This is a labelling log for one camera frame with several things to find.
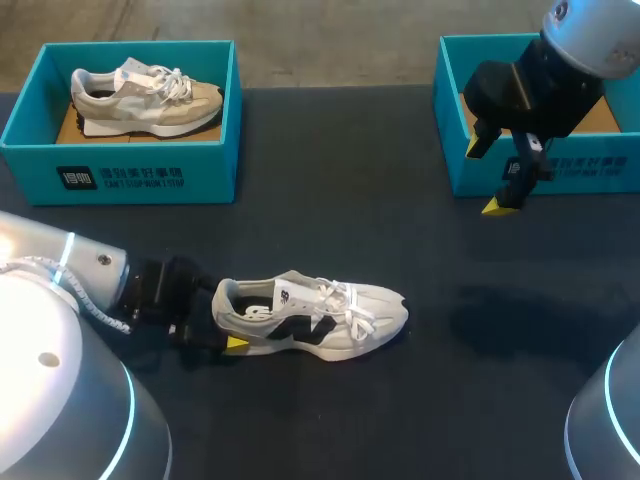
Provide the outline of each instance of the teal box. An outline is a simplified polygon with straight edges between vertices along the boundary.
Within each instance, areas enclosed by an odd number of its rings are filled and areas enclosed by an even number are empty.
[[[111,72],[133,57],[178,67],[225,91],[220,141],[56,145],[76,68]],[[16,182],[32,205],[230,203],[234,199],[242,90],[231,41],[46,44],[0,139]],[[68,173],[88,173],[69,190]]]
[[[440,38],[433,106],[455,196],[491,196],[517,161],[510,135],[501,136],[485,157],[465,157],[470,141],[459,93],[484,60],[513,62],[537,34],[473,35]],[[572,134],[557,138],[548,157],[552,182],[539,182],[534,194],[640,191],[640,72],[605,83],[606,99],[622,133]]]

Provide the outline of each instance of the screw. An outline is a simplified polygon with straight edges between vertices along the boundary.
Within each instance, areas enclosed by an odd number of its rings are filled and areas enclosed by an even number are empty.
[[[555,10],[556,20],[561,22],[564,20],[564,17],[567,16],[567,12],[569,11],[569,2],[560,2]]]
[[[55,368],[60,365],[60,358],[51,352],[44,352],[38,356],[38,361],[45,367]]]
[[[111,265],[111,257],[109,255],[99,255],[98,256],[98,263],[100,263],[100,265]]]

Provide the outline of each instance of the shoe sole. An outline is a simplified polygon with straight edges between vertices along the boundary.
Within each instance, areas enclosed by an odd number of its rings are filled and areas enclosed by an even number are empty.
[[[184,125],[153,125],[138,120],[90,120],[83,118],[85,137],[114,137],[136,132],[149,133],[159,138],[175,138],[192,133],[213,121],[221,109],[195,122]]]
[[[249,340],[249,349],[244,351],[229,352],[225,355],[229,356],[254,356],[254,355],[270,355],[272,353],[282,352],[283,350],[302,350],[308,353],[312,353],[318,358],[326,362],[341,362],[356,358],[361,355],[365,355],[373,350],[380,348],[384,344],[393,340],[398,333],[402,330],[402,327],[395,331],[392,335],[389,335],[382,342],[370,343],[366,346],[357,349],[349,350],[332,350],[329,348],[322,348],[309,343],[297,342],[292,338],[285,340],[264,340],[265,344],[258,345],[254,339]]]

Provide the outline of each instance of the shoe upper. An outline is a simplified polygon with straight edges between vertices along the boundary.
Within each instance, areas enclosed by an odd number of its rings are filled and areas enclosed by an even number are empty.
[[[213,314],[222,329],[240,338],[293,337],[350,349],[395,335],[408,317],[403,300],[387,288],[330,282],[290,271],[263,281],[223,280],[213,299]]]
[[[128,71],[129,64],[136,71]],[[75,70],[71,95],[80,115],[91,120],[140,120],[165,126],[216,113],[224,100],[216,85],[197,82],[178,69],[148,67],[133,59],[111,73]]]

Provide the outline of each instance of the shoe insole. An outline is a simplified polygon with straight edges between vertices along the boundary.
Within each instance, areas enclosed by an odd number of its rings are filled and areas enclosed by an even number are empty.
[[[109,90],[95,90],[89,93],[89,95],[92,96],[93,98],[106,98],[106,97],[110,97],[114,93],[116,92],[109,91]]]
[[[238,297],[231,302],[238,315],[248,319],[269,316],[273,311],[272,297]]]

